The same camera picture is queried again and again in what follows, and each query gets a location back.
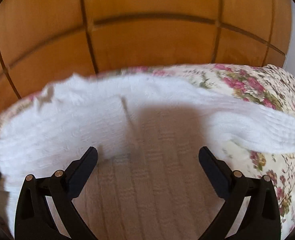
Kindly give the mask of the white knitted sweater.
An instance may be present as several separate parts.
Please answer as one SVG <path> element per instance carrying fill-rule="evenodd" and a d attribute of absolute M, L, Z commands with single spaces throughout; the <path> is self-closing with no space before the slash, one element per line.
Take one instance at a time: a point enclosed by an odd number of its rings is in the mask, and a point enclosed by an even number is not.
<path fill-rule="evenodd" d="M 197 239 L 220 200 L 199 165 L 207 146 L 246 172 L 249 151 L 295 152 L 295 118 L 177 77 L 51 83 L 0 117 L 0 214 L 14 227 L 23 180 L 99 153 L 75 206 L 99 239 Z"/>

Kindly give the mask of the floral bedspread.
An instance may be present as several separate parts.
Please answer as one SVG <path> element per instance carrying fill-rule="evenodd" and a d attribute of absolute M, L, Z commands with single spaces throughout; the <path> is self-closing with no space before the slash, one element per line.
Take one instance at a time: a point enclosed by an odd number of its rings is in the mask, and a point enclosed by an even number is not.
<path fill-rule="evenodd" d="M 263 68 L 229 64 L 181 65 L 162 68 L 143 67 L 124 69 L 98 77 L 83 78 L 98 80 L 143 74 L 155 77 L 177 77 L 195 87 L 256 103 L 295 118 L 295 77 L 273 65 Z M 41 92 L 20 100 L 9 109 L 19 103 L 32 102 Z M 244 175 L 255 178 L 264 175 L 271 177 L 280 211 L 281 237 L 286 238 L 295 228 L 295 152 L 275 155 L 262 151 L 249 151 L 245 164 L 247 171 L 243 172 Z M 1 214 L 0 217 L 9 225 L 6 217 Z"/>

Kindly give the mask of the wooden wardrobe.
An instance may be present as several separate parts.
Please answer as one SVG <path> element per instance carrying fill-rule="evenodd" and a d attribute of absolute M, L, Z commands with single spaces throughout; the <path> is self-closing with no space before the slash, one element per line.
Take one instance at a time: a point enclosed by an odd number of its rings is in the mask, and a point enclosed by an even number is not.
<path fill-rule="evenodd" d="M 291 0 L 0 0 L 0 112 L 73 73 L 282 66 Z"/>

